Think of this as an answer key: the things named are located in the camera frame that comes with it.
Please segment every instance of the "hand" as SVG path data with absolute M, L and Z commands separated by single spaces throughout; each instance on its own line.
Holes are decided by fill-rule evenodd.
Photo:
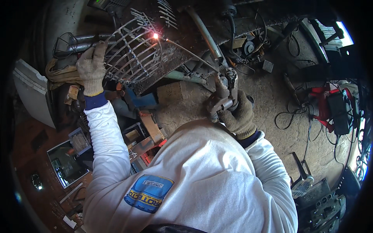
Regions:
M 237 99 L 238 107 L 235 111 L 221 110 L 218 115 L 225 127 L 235 133 L 238 140 L 242 140 L 253 135 L 257 128 L 253 123 L 253 106 L 242 90 L 238 90 Z
M 104 66 L 106 48 L 107 42 L 100 41 L 96 48 L 89 48 L 76 62 L 76 69 L 84 83 L 85 96 L 95 96 L 104 92 L 102 80 L 106 74 Z

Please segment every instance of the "white long-sleeve shirt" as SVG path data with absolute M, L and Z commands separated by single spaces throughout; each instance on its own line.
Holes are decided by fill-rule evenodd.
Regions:
M 297 231 L 290 178 L 263 132 L 243 148 L 220 124 L 189 122 L 147 169 L 130 176 L 110 102 L 85 113 L 94 150 L 83 211 L 89 232 L 140 232 L 161 223 L 205 232 Z

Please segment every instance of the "welder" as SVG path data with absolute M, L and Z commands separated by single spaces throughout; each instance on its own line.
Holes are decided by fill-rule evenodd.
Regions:
M 76 63 L 94 150 L 84 202 L 88 232 L 296 232 L 290 178 L 273 146 L 253 123 L 238 91 L 225 126 L 196 120 L 178 128 L 147 169 L 130 161 L 113 106 L 104 97 L 100 42 Z

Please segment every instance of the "workbench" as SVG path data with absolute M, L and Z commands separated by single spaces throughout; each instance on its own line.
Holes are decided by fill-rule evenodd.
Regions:
M 166 39 L 170 39 L 181 46 L 189 49 L 191 52 L 201 56 L 208 50 L 207 44 L 202 38 L 200 31 L 196 24 L 186 12 L 178 12 L 176 6 L 172 1 L 168 1 L 173 9 L 173 13 L 176 16 L 178 29 L 173 27 L 164 27 L 161 32 L 161 36 Z M 231 38 L 230 25 L 227 19 L 219 16 L 219 10 L 215 6 L 207 5 L 209 2 L 204 2 L 200 5 L 195 5 L 194 8 L 206 27 L 208 28 L 212 38 L 217 45 L 224 44 Z M 299 20 L 295 14 L 290 13 L 289 9 L 284 6 L 277 6 L 274 3 L 258 2 L 255 5 L 240 5 L 236 6 L 237 15 L 235 16 L 236 25 L 236 37 L 247 35 L 250 32 L 256 31 L 263 28 L 263 22 L 259 16 L 256 16 L 255 10 L 252 7 L 256 7 L 263 17 L 267 26 L 277 25 L 284 22 L 293 22 Z M 128 8 L 123 12 L 121 18 L 122 23 L 126 23 L 131 20 L 133 16 L 130 11 L 134 8 L 138 11 L 144 12 L 147 16 L 153 17 L 154 21 L 159 23 L 161 27 L 164 25 L 159 16 L 159 8 L 157 1 L 146 0 L 146 1 L 133 1 Z M 180 65 L 192 59 L 192 56 L 181 49 L 177 49 L 175 46 L 163 41 L 162 50 L 163 58 L 162 64 L 157 72 L 148 79 L 136 83 L 133 85 L 135 94 L 141 95 L 164 77 L 169 72 L 175 70 Z

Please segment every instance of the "knit glove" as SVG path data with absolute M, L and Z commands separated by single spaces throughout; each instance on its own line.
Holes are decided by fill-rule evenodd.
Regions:
M 107 42 L 100 41 L 96 47 L 85 51 L 76 62 L 80 78 L 84 83 L 84 95 L 95 96 L 102 92 L 102 80 L 105 77 L 104 55 Z
M 236 139 L 243 140 L 253 135 L 257 127 L 253 123 L 253 106 L 242 90 L 238 90 L 237 99 L 238 107 L 235 111 L 221 110 L 218 115 L 225 127 L 236 134 Z

